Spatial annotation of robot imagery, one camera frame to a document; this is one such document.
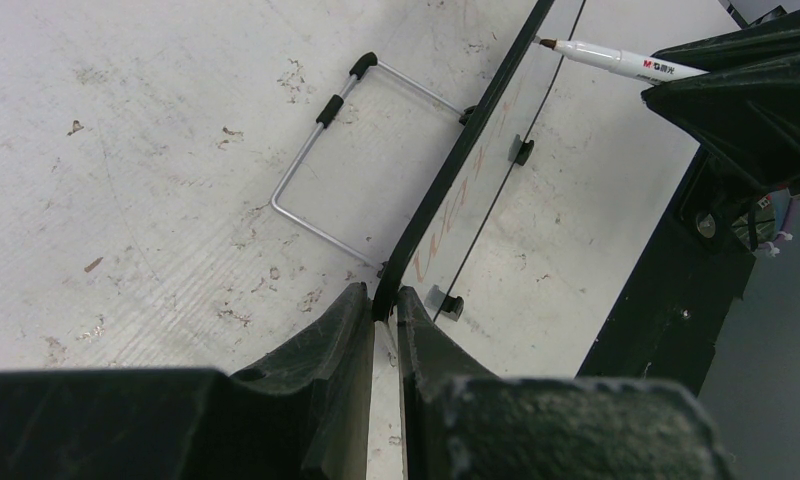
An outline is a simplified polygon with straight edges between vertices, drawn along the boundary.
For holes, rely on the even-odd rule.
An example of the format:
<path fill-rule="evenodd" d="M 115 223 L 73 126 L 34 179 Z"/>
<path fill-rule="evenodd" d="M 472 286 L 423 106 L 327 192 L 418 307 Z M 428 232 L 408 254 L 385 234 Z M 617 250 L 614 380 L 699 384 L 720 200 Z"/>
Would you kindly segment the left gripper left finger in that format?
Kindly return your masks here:
<path fill-rule="evenodd" d="M 362 283 L 233 374 L 0 372 L 0 479 L 363 479 L 374 324 Z"/>

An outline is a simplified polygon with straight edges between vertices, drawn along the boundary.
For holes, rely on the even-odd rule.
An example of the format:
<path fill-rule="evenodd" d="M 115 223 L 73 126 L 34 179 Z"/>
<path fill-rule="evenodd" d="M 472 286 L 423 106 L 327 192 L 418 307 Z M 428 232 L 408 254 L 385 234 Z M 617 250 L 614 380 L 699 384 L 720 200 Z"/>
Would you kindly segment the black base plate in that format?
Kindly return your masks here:
<path fill-rule="evenodd" d="M 755 257 L 717 208 L 723 184 L 699 149 L 608 314 L 581 377 L 669 380 L 698 395 Z"/>

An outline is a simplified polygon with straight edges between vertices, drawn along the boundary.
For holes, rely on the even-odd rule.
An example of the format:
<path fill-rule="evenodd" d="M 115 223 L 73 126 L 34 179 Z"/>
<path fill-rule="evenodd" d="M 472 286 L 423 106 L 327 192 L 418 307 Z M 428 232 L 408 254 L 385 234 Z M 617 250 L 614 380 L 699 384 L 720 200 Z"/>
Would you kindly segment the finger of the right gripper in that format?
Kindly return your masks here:
<path fill-rule="evenodd" d="M 642 99 L 714 155 L 736 189 L 800 178 L 800 52 L 653 87 Z"/>
<path fill-rule="evenodd" d="M 739 31 L 693 41 L 653 54 L 700 70 L 723 70 L 800 53 L 800 10 Z"/>

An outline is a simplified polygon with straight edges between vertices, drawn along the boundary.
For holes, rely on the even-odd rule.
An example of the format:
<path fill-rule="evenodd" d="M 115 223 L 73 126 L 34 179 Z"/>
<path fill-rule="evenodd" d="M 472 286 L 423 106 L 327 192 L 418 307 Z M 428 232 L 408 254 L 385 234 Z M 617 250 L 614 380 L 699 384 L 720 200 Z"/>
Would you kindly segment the white whiteboard marker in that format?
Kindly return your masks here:
<path fill-rule="evenodd" d="M 581 41 L 537 37 L 535 43 L 568 60 L 653 86 L 707 74 L 702 69 Z"/>

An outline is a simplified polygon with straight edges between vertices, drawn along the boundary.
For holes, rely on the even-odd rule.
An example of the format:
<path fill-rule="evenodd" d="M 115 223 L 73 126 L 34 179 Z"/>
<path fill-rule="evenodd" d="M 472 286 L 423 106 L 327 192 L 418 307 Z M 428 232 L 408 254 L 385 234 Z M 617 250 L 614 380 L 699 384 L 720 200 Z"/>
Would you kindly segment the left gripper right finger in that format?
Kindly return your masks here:
<path fill-rule="evenodd" d="M 396 297 L 409 479 L 731 479 L 713 422 L 684 387 L 502 378 Z"/>

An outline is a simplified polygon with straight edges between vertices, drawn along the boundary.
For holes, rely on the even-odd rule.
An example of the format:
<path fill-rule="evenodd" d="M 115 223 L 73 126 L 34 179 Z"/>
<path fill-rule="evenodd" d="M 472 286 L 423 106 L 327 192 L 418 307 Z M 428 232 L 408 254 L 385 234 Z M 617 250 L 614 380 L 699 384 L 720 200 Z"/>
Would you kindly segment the black framed whiteboard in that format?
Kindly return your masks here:
<path fill-rule="evenodd" d="M 613 261 L 603 284 L 620 290 L 695 151 L 694 142 L 641 102 L 642 84 L 581 67 L 535 44 L 588 40 L 637 52 L 730 32 L 716 1 L 540 1 L 508 50 L 442 168 L 401 235 L 373 300 L 387 319 L 404 287 L 420 296 L 452 291 L 474 245 L 518 172 L 522 149 L 535 166 L 569 167 L 545 179 L 576 239 L 554 259 L 573 263 L 600 245 Z"/>

